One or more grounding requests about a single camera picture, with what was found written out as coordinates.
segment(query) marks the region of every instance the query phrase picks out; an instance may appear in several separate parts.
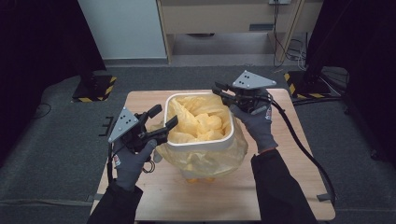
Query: power outlet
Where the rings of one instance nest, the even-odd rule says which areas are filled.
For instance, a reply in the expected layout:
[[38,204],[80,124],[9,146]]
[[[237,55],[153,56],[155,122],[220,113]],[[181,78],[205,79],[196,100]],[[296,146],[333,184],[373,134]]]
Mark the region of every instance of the power outlet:
[[[277,3],[280,5],[289,5],[291,3],[291,0],[277,0]],[[268,4],[275,5],[276,0],[269,0]]]

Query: white cabinet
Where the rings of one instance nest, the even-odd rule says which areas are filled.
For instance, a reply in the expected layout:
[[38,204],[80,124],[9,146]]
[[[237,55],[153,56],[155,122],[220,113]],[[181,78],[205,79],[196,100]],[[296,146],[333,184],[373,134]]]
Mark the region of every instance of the white cabinet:
[[104,60],[166,59],[156,0],[78,0]]

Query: gray carpet floor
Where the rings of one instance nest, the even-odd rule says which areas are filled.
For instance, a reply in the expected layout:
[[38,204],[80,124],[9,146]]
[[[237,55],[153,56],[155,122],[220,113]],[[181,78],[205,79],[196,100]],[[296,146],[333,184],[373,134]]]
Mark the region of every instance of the gray carpet floor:
[[[0,170],[0,223],[85,223],[106,162],[103,125],[119,115],[130,91],[210,89],[244,70],[287,89],[283,74],[298,67],[114,67],[107,71],[117,78],[109,98],[92,103],[71,103],[79,77],[48,87],[37,118]],[[396,223],[396,170],[370,158],[370,146],[345,107],[296,106],[313,154],[336,190],[331,223]]]

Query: yellow plastic bag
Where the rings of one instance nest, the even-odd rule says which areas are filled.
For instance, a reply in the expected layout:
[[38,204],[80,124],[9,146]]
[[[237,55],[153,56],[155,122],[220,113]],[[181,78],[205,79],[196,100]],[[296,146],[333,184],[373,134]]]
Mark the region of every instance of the yellow plastic bag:
[[168,143],[156,147],[156,151],[184,177],[219,177],[241,165],[248,143],[240,124],[217,95],[172,97],[165,113],[167,120],[177,115],[178,125],[170,131]]

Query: person's arm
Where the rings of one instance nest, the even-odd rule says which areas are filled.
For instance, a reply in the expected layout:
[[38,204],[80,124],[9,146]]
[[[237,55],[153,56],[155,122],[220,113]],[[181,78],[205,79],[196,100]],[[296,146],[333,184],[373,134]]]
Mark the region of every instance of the person's arm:
[[157,146],[157,141],[150,140],[138,153],[134,154],[121,142],[116,140],[113,147],[117,178],[107,187],[99,204],[93,210],[88,224],[98,223],[134,223],[136,208],[143,191],[135,184],[146,159]]
[[253,156],[251,167],[262,223],[317,223],[300,185],[276,149]]

